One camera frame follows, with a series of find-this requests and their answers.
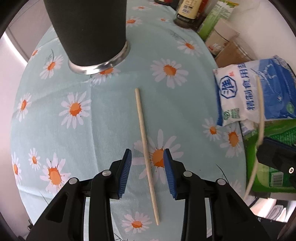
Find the daisy print tablecloth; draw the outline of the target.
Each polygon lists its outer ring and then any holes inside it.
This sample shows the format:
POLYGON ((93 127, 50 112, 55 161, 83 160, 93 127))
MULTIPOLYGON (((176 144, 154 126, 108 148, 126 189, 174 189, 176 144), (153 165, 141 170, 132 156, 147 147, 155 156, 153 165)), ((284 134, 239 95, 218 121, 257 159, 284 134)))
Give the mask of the daisy print tablecloth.
POLYGON ((118 66, 79 75, 53 27, 36 45, 22 75, 11 124, 17 187, 32 222, 71 177, 86 180, 132 151, 125 193, 111 202, 123 240, 179 240, 184 201, 168 189, 163 152, 203 179, 228 180, 243 196, 246 161, 240 126, 217 126, 213 70, 202 39, 173 23, 174 11, 128 1, 130 53, 118 66), (140 90, 160 224, 152 208, 135 89, 140 90))

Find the dark soy sauce bottle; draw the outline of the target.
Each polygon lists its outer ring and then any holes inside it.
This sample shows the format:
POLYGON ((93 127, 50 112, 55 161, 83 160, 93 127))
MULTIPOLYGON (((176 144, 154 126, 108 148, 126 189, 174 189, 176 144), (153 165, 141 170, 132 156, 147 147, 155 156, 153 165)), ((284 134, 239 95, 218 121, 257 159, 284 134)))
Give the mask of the dark soy sauce bottle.
POLYGON ((191 28, 202 0, 183 0, 177 8, 173 22, 182 28, 191 28))

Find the brown spice jar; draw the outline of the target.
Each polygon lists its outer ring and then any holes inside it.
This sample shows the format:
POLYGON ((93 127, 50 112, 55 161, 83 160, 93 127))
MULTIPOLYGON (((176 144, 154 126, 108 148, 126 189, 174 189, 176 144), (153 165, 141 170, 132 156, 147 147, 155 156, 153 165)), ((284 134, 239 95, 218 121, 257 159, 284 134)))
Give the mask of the brown spice jar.
POLYGON ((219 68, 254 60, 257 60, 255 52, 240 37, 231 40, 215 58, 219 68))

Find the blue white salt bag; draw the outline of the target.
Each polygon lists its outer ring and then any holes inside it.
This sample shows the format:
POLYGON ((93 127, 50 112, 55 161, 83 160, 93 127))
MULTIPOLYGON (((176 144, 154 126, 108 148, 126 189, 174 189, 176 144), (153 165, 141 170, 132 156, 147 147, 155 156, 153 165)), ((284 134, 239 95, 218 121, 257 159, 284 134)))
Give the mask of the blue white salt bag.
POLYGON ((259 123, 259 89, 266 121, 295 118, 295 74, 286 61, 269 59, 214 69, 218 104, 217 125, 236 121, 259 123))

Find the green package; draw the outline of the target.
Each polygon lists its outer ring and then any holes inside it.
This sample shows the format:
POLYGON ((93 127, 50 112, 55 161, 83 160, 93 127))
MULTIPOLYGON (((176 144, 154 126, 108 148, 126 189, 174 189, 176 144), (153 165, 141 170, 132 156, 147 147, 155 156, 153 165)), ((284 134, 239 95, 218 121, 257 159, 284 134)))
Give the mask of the green package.
POLYGON ((247 178, 258 161, 252 191, 256 193, 295 193, 295 119, 267 121, 264 138, 259 147, 258 125, 241 124, 245 148, 247 178))

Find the green seasoning bag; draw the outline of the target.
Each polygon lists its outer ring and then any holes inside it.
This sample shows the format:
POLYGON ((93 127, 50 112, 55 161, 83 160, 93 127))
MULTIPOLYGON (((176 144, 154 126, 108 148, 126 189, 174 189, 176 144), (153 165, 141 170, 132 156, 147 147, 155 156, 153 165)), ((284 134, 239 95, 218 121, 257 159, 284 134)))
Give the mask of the green seasoning bag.
POLYGON ((237 6, 239 6, 239 3, 232 1, 217 1, 197 31, 200 38, 206 41, 217 22, 220 19, 227 20, 237 6))

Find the bamboo chopstick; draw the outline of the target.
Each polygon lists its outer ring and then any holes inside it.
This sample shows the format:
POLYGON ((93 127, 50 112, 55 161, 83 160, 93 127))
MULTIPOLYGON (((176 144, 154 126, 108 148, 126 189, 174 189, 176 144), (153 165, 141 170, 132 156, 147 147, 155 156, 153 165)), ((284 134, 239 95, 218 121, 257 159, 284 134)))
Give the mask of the bamboo chopstick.
POLYGON ((145 166, 146 166, 146 170, 147 170, 147 179, 148 179, 148 183, 149 183, 149 192, 151 195, 152 208, 154 211, 154 218, 155 218, 156 225, 159 226, 159 224, 160 224, 159 212, 158 212, 156 194, 155 194, 155 190, 154 190, 151 165, 150 165, 150 160, 149 160, 149 149, 148 149, 148 144, 147 144, 147 136, 146 136, 146 132, 145 132, 144 115, 142 112, 142 102, 141 102, 141 98, 140 98, 140 90, 138 88, 135 89, 135 100, 136 100, 136 104, 137 104, 139 128, 140 128, 140 134, 141 134, 141 138, 142 138, 144 161, 145 161, 145 166))
MULTIPOLYGON (((263 138, 264 138, 264 126, 265 126, 265 121, 264 121, 264 96, 263 96, 263 90, 262 90, 262 86, 261 86, 261 81, 259 76, 256 76, 256 83, 257 83, 257 96, 258 96, 258 104, 259 104, 259 123, 258 123, 258 137, 257 137, 257 141, 255 144, 255 154, 257 153, 257 150, 259 148, 259 146, 263 143, 263 138)), ((243 197, 243 200, 245 201, 249 194, 250 191, 252 189, 252 186, 254 184, 254 180, 256 177, 256 173, 257 173, 257 169, 258 169, 258 159, 257 156, 255 156, 254 158, 254 165, 253 165, 253 169, 245 190, 245 194, 243 197)))

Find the black utensil holder cup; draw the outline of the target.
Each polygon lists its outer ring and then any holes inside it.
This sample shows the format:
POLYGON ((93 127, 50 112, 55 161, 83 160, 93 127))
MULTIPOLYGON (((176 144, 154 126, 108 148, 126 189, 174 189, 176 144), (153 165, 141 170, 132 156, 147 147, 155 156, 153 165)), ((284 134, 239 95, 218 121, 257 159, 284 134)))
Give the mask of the black utensil holder cup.
POLYGON ((96 74, 118 65, 128 56, 126 1, 45 1, 44 4, 73 72, 96 74))

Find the beige seasoning jar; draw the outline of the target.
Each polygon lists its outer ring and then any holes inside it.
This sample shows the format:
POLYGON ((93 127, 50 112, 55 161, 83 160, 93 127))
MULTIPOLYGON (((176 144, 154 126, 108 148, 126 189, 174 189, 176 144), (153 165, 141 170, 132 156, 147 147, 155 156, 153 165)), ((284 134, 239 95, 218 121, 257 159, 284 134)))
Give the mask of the beige seasoning jar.
POLYGON ((220 18, 205 41, 213 56, 217 56, 226 45, 240 33, 225 19, 220 18))

